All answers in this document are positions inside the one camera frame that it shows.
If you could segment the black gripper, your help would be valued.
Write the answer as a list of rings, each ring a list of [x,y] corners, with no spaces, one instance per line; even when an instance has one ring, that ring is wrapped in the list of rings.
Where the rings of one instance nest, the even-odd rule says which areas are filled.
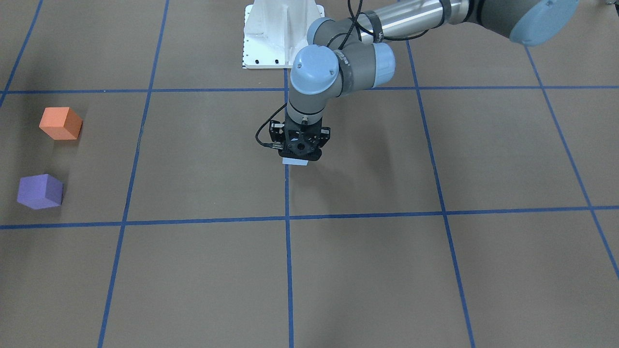
[[[280,157],[318,161],[323,146],[331,139],[331,128],[323,127],[321,121],[302,125],[287,116],[284,122],[269,122],[269,136],[272,148],[277,150]]]

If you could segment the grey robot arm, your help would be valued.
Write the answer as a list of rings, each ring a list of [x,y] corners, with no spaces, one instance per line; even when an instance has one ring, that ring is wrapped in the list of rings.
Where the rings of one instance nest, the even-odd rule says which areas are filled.
[[[307,31],[308,45],[289,73],[285,119],[270,117],[270,141],[279,156],[317,161],[331,138],[322,125],[328,101],[378,87],[393,79],[396,58],[390,42],[422,37],[445,24],[473,23],[511,42],[531,47],[559,33],[575,15],[576,0],[402,0],[373,11],[362,5],[343,20],[321,17]]]

